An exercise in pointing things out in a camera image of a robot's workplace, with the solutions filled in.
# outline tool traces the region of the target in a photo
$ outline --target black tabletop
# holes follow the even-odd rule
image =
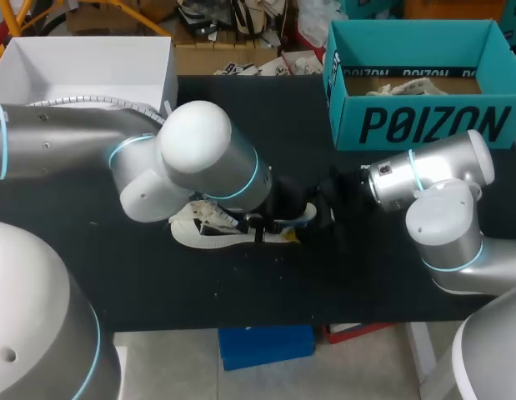
[[[181,77],[179,102],[196,99],[224,108],[274,171],[303,185],[330,164],[348,170],[386,155],[334,151],[321,77]],[[493,159],[480,224],[516,238],[516,150]],[[103,170],[0,182],[0,221],[50,244],[115,331],[453,320],[490,299],[437,289],[403,212],[368,218],[365,262],[298,244],[184,247],[166,222],[128,219]]]

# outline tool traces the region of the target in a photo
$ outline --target gray floor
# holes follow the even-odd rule
[[[436,335],[452,337],[453,325]],[[215,329],[118,333],[115,344],[128,347],[123,400],[419,399],[402,325],[319,342],[312,357],[231,372],[219,360]]]

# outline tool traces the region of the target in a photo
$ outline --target cardboard box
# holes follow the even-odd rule
[[[364,95],[420,77],[448,95]],[[516,57],[493,21],[332,22],[323,81],[339,150],[407,150],[467,129],[490,148],[516,138]]]
[[[16,37],[0,59],[0,103],[105,95],[176,104],[170,37]]]
[[[174,31],[178,75],[213,75],[228,63],[257,67],[278,57],[276,48],[259,46],[259,40],[238,42],[235,32],[220,31],[217,41],[192,37],[179,23]]]
[[[404,18],[500,21],[505,3],[506,0],[404,0]]]
[[[138,0],[122,0],[124,4],[139,11]],[[138,21],[122,10],[107,3],[80,3],[79,7],[67,12],[67,30],[81,33],[99,30],[135,33]]]
[[[159,23],[170,17],[177,6],[176,0],[139,0],[141,14],[153,23]]]
[[[516,45],[516,0],[508,0],[500,20],[500,29],[510,46]]]
[[[374,18],[377,13],[400,5],[402,0],[339,0],[349,19]]]

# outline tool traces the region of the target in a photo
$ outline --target shoe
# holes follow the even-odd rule
[[[447,94],[439,90],[427,77],[414,79],[403,85],[391,88],[391,85],[382,86],[377,92],[368,92],[367,96],[399,96],[399,95],[441,95]]]
[[[264,232],[265,243],[298,242],[294,229],[306,225],[317,215],[317,208],[308,203],[304,214],[294,220],[277,220],[282,232],[278,234]],[[225,212],[211,200],[189,202],[169,220],[171,232],[177,242],[190,248],[214,249],[225,248],[239,243],[255,241],[256,229],[250,227],[248,232],[241,232],[239,221]]]

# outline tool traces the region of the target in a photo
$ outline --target white cable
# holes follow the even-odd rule
[[[165,119],[161,117],[153,108],[147,105],[139,104],[136,102],[129,102],[128,100],[122,100],[121,98],[111,96],[71,96],[61,97],[55,100],[43,100],[41,102],[32,102],[28,104],[29,107],[51,107],[60,106],[62,104],[72,103],[107,103],[115,106],[129,108],[130,110],[136,111],[147,117],[151,118],[155,122],[163,125]]]

